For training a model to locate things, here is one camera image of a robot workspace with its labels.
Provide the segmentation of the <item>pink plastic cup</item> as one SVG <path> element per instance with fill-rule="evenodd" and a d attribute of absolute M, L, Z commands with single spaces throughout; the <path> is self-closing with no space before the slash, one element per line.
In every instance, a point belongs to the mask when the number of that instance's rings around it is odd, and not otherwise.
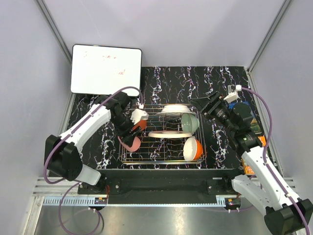
<path fill-rule="evenodd" d="M 122 142 L 120 137 L 118 137 L 118 140 L 120 144 L 129 152 L 136 152 L 140 148 L 140 145 L 141 145 L 141 141 L 138 137 L 135 137 L 131 146 L 128 146 L 124 142 Z"/>

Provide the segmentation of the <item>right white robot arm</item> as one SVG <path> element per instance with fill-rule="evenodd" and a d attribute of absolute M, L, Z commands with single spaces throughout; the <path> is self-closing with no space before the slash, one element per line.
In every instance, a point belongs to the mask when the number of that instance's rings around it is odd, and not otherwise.
<path fill-rule="evenodd" d="M 224 192 L 244 196 L 262 214 L 273 235 L 289 235 L 301 229 L 310 234 L 313 204 L 309 199 L 301 199 L 269 160 L 266 148 L 250 127 L 250 106 L 237 102 L 230 109 L 219 92 L 193 98 L 190 103 L 203 117 L 214 118 L 229 131 L 232 149 L 252 168 L 261 184 L 258 187 L 246 175 L 238 175 L 222 181 Z"/>

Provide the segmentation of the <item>orange mug white inside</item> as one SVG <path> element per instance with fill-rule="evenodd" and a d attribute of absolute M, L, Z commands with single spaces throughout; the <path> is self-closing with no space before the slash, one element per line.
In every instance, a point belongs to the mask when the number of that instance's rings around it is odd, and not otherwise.
<path fill-rule="evenodd" d="M 146 129 L 146 126 L 147 126 L 147 120 L 141 120 L 133 127 L 133 130 L 139 127 L 140 131 L 144 131 Z"/>

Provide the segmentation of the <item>orange bowl white inside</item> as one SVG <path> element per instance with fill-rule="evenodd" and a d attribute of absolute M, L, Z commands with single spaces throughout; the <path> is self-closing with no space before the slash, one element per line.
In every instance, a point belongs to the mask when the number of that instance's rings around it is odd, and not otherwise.
<path fill-rule="evenodd" d="M 190 137 L 186 140 L 183 147 L 183 157 L 186 161 L 199 160 L 203 154 L 201 143 L 195 138 Z"/>

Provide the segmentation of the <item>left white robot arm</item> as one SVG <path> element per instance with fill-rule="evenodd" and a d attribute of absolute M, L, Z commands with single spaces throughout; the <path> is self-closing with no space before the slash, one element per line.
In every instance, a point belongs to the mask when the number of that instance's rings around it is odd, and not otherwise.
<path fill-rule="evenodd" d="M 47 172 L 58 175 L 61 180 L 88 184 L 92 192 L 100 194 L 105 190 L 101 173 L 82 163 L 80 151 L 90 137 L 103 125 L 110 122 L 120 143 L 131 152 L 140 147 L 138 133 L 144 130 L 149 115 L 140 104 L 130 114 L 126 108 L 132 99 L 125 92 L 111 96 L 100 95 L 91 109 L 71 128 L 59 136 L 50 135 L 45 141 L 44 177 Z"/>

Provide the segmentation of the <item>white fluted plate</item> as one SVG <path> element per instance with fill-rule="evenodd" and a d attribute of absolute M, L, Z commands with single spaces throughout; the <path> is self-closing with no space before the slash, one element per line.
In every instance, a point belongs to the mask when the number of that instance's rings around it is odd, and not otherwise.
<path fill-rule="evenodd" d="M 162 117 L 180 117 L 183 114 L 195 115 L 196 113 L 192 112 L 186 105 L 182 104 L 165 105 L 161 112 L 156 113 L 157 116 Z"/>

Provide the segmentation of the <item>mint green bowl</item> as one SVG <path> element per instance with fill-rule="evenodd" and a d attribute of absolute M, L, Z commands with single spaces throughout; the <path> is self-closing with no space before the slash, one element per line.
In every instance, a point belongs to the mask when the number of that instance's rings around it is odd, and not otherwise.
<path fill-rule="evenodd" d="M 185 113 L 181 116 L 181 127 L 183 132 L 194 134 L 199 126 L 200 121 L 195 115 Z"/>

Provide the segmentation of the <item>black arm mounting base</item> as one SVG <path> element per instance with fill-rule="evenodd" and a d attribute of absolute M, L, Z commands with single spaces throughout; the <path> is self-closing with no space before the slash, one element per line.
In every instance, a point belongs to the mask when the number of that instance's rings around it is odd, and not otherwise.
<path fill-rule="evenodd" d="M 217 195 L 234 195 L 231 180 L 239 169 L 108 169 L 99 190 L 87 184 L 78 194 L 102 194 L 109 187 L 109 204 L 212 204 Z"/>

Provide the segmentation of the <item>pink plate with leaf sprig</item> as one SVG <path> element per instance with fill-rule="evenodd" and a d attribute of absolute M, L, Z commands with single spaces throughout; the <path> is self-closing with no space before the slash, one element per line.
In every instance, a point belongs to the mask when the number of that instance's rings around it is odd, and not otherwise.
<path fill-rule="evenodd" d="M 192 133 L 183 131 L 152 131 L 148 136 L 161 139 L 180 139 L 192 137 Z"/>

